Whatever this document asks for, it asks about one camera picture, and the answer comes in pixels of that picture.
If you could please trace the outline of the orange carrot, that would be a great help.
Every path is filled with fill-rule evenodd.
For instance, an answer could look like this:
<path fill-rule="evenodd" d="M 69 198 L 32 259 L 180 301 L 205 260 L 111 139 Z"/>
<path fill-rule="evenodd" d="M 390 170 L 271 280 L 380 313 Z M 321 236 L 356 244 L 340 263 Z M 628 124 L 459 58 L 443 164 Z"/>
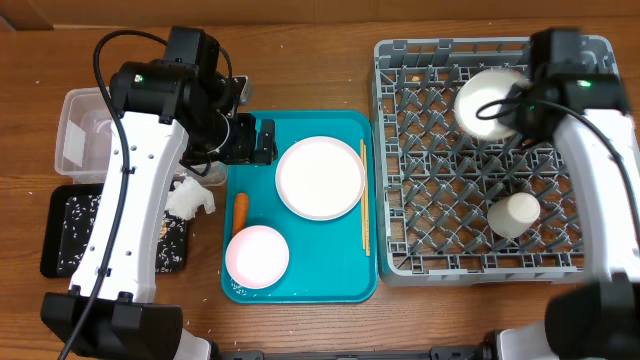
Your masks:
<path fill-rule="evenodd" d="M 238 193 L 235 197 L 232 217 L 232 236 L 235 237 L 246 226 L 249 211 L 249 197 L 246 193 Z"/>

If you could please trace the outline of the white tissue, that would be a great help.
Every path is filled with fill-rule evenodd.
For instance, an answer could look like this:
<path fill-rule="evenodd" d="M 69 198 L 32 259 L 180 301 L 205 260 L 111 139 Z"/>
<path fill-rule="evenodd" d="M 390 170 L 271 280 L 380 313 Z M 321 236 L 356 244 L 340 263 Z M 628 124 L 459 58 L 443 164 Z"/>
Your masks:
<path fill-rule="evenodd" d="M 167 196 L 165 210 L 172 216 L 191 220 L 200 207 L 207 214 L 216 210 L 213 193 L 204 188 L 194 178 L 186 177 L 182 182 L 175 181 L 174 189 Z"/>

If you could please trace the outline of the large white plate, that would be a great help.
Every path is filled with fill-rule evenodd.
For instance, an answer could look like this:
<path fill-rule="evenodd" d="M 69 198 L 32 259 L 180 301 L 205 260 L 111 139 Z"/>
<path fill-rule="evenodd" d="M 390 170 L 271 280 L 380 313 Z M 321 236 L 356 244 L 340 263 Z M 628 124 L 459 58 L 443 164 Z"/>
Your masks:
<path fill-rule="evenodd" d="M 336 138 L 308 137 L 281 156 L 275 184 L 281 201 L 296 215 L 313 221 L 334 220 L 360 202 L 360 156 Z"/>

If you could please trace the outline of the pink bowl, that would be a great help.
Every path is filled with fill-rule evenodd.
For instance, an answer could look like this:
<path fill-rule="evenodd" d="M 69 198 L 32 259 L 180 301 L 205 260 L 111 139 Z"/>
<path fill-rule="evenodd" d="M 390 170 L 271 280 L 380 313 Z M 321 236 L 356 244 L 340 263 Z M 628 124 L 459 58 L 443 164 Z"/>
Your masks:
<path fill-rule="evenodd" d="M 230 277 L 248 289 L 264 289 L 285 274 L 290 251 L 285 238 L 275 229 L 249 226 L 232 237 L 225 253 Z"/>

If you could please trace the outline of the cream bowl with food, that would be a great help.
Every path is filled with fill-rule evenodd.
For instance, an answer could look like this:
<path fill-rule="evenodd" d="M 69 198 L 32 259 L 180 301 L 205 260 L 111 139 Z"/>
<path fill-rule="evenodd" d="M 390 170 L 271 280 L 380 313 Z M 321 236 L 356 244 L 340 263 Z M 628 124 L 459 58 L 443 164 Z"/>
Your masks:
<path fill-rule="evenodd" d="M 492 101 L 505 99 L 514 85 L 526 88 L 529 80 L 520 72 L 490 69 L 479 72 L 459 90 L 454 102 L 455 119 L 462 130 L 480 140 L 500 140 L 516 133 L 497 119 L 480 120 L 478 109 Z"/>

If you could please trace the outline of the white plastic cup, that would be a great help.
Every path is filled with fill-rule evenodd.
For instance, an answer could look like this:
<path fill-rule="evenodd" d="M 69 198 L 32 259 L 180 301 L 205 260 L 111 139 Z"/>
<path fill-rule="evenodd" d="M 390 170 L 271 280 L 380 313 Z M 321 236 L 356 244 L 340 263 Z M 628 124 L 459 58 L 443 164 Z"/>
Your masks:
<path fill-rule="evenodd" d="M 487 214 L 490 229 L 504 238 L 517 238 L 539 218 L 541 206 L 531 194 L 519 192 L 493 204 Z"/>

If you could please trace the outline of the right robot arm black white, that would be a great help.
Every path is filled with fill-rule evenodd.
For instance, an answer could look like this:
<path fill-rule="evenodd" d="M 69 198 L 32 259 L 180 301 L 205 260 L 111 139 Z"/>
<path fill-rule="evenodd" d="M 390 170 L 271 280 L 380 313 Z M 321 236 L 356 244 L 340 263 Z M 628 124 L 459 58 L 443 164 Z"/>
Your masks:
<path fill-rule="evenodd" d="M 497 359 L 639 356 L 639 148 L 622 81 L 585 65 L 582 44 L 576 29 L 533 34 L 531 84 L 496 103 L 495 119 L 561 154 L 587 279 L 552 299 L 543 320 L 498 332 Z"/>

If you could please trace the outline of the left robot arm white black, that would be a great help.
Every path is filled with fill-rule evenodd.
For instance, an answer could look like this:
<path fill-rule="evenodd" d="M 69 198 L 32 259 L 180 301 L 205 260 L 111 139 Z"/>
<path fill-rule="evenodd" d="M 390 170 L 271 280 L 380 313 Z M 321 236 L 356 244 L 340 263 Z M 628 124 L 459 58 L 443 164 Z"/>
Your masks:
<path fill-rule="evenodd" d="M 198 28 L 174 27 L 164 55 L 126 62 L 98 87 L 112 118 L 108 170 L 83 257 L 64 293 L 47 293 L 42 322 L 64 354 L 99 359 L 216 359 L 176 305 L 159 305 L 156 255 L 174 173 L 214 162 L 268 165 L 275 124 L 239 111 L 246 81 L 219 72 L 228 59 Z"/>

